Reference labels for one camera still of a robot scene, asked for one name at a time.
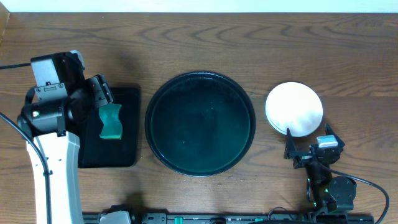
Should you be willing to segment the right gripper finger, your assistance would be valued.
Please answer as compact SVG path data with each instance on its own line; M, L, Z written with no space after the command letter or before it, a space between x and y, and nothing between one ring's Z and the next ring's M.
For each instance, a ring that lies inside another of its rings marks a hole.
M326 135L332 135L335 137L339 147L345 147L345 143L338 137L338 135L332 130L331 126L326 123L325 124L325 133Z
M286 136L284 159L293 159L297 155L297 150L289 128L287 128Z

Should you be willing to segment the green sponge cloth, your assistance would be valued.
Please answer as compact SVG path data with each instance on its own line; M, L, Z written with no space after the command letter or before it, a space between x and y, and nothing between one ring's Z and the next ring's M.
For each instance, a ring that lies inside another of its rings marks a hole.
M122 105L108 104L99 108L99 118L103 123L100 133L101 139L121 140L123 135L123 126L119 119L119 113Z

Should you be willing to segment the white plate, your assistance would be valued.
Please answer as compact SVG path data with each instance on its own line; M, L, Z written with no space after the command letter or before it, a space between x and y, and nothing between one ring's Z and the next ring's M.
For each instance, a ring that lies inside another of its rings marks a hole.
M289 130L293 137L312 134L323 119L320 97L299 82L285 82L274 87L266 98L264 109L275 130L282 134Z

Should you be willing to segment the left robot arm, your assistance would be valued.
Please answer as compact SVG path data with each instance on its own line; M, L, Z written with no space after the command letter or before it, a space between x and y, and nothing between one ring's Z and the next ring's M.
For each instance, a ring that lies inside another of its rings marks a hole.
M80 128L90 113L113 102L104 78L86 79L77 50L30 60L36 85L17 117L27 135L37 223L83 223L78 181Z

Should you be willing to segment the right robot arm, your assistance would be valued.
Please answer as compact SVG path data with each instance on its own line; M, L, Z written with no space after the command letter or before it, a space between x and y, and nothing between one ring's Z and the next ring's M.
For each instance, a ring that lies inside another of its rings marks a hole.
M340 159L345 143L328 124L324 136L307 151L295 147L293 136L287 130L284 159L293 160L295 169L304 168L307 173L307 199L323 213L345 213L354 209L356 182L349 177L332 176L330 165Z

